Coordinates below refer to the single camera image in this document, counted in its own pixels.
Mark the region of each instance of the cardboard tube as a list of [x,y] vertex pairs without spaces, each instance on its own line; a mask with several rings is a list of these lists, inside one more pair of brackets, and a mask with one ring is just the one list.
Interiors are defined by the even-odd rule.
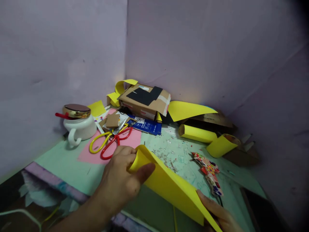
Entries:
[[217,135],[214,132],[183,124],[180,125],[178,132],[181,137],[193,139],[204,143],[211,143],[213,140],[217,139]]
[[223,134],[206,148],[212,157],[219,158],[238,146],[237,144],[230,142],[227,138],[233,138],[235,143],[240,144],[240,141],[234,136]]

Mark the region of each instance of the blue package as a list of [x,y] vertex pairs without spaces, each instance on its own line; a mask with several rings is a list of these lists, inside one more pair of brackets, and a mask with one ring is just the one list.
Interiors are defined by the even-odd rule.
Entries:
[[161,135],[162,124],[156,121],[152,121],[149,119],[144,119],[140,117],[135,117],[133,115],[128,114],[129,117],[137,120],[137,122],[133,125],[133,128],[144,131],[153,135]]

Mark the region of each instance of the pink paper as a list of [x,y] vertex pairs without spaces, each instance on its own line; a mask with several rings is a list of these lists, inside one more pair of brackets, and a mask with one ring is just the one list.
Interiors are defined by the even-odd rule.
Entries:
[[[107,114],[112,114],[115,111],[116,111],[115,109],[110,109]],[[97,154],[91,154],[89,152],[89,145],[90,145],[91,141],[95,137],[97,137],[99,134],[100,134],[100,132],[97,131],[96,134],[89,140],[87,145],[84,147],[84,149],[82,150],[82,152],[78,156],[78,158],[77,158],[78,161],[86,162],[86,163],[93,163],[93,164],[107,164],[109,162],[109,159],[103,160],[103,159],[100,158],[101,151],[99,151]],[[120,135],[120,137],[125,137],[125,136],[127,136],[127,133]],[[138,145],[141,144],[141,136],[142,136],[141,131],[132,129],[132,132],[127,139],[120,140],[120,145],[130,146],[130,147],[136,148]],[[97,141],[95,141],[94,144],[93,144],[93,149],[95,149],[96,147],[99,148],[102,145],[102,143],[104,142],[105,138],[106,138],[106,136],[101,137]],[[103,156],[108,157],[108,156],[112,155],[114,153],[116,147],[117,147],[117,142],[114,141],[109,146],[109,148],[107,148],[107,150],[104,152]]]

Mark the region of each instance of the red-handled scissors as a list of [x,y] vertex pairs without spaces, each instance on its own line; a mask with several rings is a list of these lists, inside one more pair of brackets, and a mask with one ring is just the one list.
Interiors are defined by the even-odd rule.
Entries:
[[[125,124],[125,121],[123,121],[122,124],[121,124],[116,130],[114,130],[114,131],[112,132],[112,135],[111,135],[111,136],[113,136],[113,139],[112,139],[109,143],[107,143],[106,146],[105,146],[105,147],[103,148],[103,150],[101,151],[101,155],[100,155],[101,159],[103,159],[103,160],[106,160],[106,159],[109,160],[110,158],[112,158],[113,155],[110,155],[110,156],[108,156],[108,157],[104,157],[104,156],[103,156],[104,152],[106,151],[106,149],[107,149],[115,140],[117,140],[117,145],[119,146],[119,145],[120,145],[120,140],[124,140],[124,139],[128,138],[128,137],[130,136],[131,132],[132,132],[132,129],[133,129],[132,126],[133,126],[133,125],[134,125],[134,122],[131,123],[130,125],[128,125],[128,124]],[[127,132],[127,131],[129,131],[128,135],[125,136],[125,137],[123,137],[123,138],[120,138],[120,135],[123,134],[123,133],[125,133],[125,132]]]

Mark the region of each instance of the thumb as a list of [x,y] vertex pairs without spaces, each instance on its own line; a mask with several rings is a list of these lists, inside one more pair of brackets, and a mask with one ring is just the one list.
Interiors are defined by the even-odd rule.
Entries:
[[222,206],[218,205],[215,201],[209,199],[206,197],[202,192],[198,189],[197,195],[199,196],[202,204],[205,206],[205,208],[212,212],[215,216],[218,218],[221,218],[223,220],[229,219],[229,212],[225,210]]
[[148,163],[140,167],[134,174],[134,176],[139,180],[139,182],[142,185],[150,177],[150,175],[154,172],[154,170],[155,170],[155,164]]

